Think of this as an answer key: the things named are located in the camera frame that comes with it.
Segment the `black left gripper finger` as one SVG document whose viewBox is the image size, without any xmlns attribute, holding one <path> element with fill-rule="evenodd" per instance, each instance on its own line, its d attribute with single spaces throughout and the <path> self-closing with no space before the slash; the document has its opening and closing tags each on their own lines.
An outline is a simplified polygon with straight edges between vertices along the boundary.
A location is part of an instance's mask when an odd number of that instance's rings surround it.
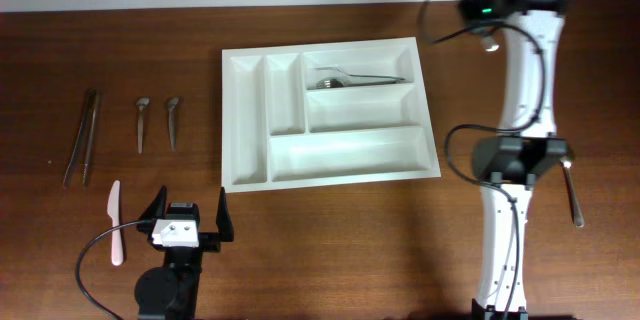
<svg viewBox="0 0 640 320">
<path fill-rule="evenodd" d="M 218 237 L 220 242 L 234 241 L 234 227 L 228 209 L 225 188 L 222 187 L 219 193 L 216 226 L 218 228 Z"/>
<path fill-rule="evenodd" d="M 166 210 L 167 187 L 162 186 L 154 200 L 138 218 L 136 229 L 140 233 L 151 233 L 157 220 L 163 219 Z"/>
</svg>

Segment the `steel fork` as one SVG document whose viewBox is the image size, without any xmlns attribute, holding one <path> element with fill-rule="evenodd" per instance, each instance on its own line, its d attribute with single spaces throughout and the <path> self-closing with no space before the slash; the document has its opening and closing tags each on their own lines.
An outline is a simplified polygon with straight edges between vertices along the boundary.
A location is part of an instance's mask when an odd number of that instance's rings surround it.
<svg viewBox="0 0 640 320">
<path fill-rule="evenodd" d="M 481 38 L 481 45 L 485 52 L 495 52 L 500 48 L 493 36 L 486 35 Z"/>
<path fill-rule="evenodd" d="M 405 83 L 404 79 L 391 79 L 391 80 L 370 81 L 370 82 L 351 82 L 346 78 L 326 77 L 319 80 L 312 87 L 312 89 L 325 90 L 325 89 L 348 88 L 348 87 L 394 85 L 394 84 L 402 84 L 402 83 Z"/>
<path fill-rule="evenodd" d="M 389 75 L 354 74 L 354 73 L 349 73 L 349 72 L 343 70 L 340 67 L 332 67 L 332 66 L 315 67 L 314 70 L 318 70 L 318 71 L 334 71 L 334 72 L 338 72 L 338 73 L 344 74 L 344 75 L 349 76 L 349 77 L 356 77 L 356 78 L 374 78 L 374 79 L 385 79 L 385 80 L 393 80 L 393 81 L 400 81 L 400 82 L 406 81 L 406 78 L 404 78 L 404 77 L 389 76 Z"/>
</svg>

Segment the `steel tablespoon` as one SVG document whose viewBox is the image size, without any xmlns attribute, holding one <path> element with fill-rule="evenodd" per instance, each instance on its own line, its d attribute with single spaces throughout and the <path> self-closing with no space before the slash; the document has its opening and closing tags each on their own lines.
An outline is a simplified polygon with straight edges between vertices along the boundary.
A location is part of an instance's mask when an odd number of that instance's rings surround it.
<svg viewBox="0 0 640 320">
<path fill-rule="evenodd" d="M 569 206 L 571 210 L 572 223 L 577 228 L 583 228 L 585 226 L 585 219 L 576 195 L 574 182 L 571 174 L 571 168 L 572 168 L 573 162 L 574 162 L 574 157 L 572 155 L 566 155 L 560 160 L 560 164 L 562 166 L 563 176 L 565 179 L 565 184 L 568 192 L 568 200 L 569 200 Z"/>
</svg>

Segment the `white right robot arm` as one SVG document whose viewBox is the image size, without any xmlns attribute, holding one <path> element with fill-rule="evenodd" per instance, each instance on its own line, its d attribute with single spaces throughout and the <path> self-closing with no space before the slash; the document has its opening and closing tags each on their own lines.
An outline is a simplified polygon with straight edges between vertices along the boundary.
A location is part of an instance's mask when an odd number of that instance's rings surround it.
<svg viewBox="0 0 640 320">
<path fill-rule="evenodd" d="M 554 117 L 554 71 L 567 0 L 461 0 L 468 25 L 505 31 L 501 119 L 472 153 L 483 204 L 482 276 L 474 319 L 525 319 L 524 239 L 533 188 L 568 153 Z"/>
</svg>

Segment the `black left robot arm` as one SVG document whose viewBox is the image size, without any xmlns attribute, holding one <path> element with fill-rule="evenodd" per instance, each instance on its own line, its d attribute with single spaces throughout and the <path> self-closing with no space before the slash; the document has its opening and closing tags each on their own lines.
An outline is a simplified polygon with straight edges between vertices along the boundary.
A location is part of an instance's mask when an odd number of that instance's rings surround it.
<svg viewBox="0 0 640 320">
<path fill-rule="evenodd" d="M 144 272 L 136 283 L 140 319 L 193 319 L 203 255 L 218 253 L 222 244 L 234 240 L 224 189 L 219 193 L 215 232 L 199 230 L 197 204 L 169 203 L 167 195 L 167 188 L 162 187 L 136 226 L 164 254 L 163 264 Z"/>
</svg>

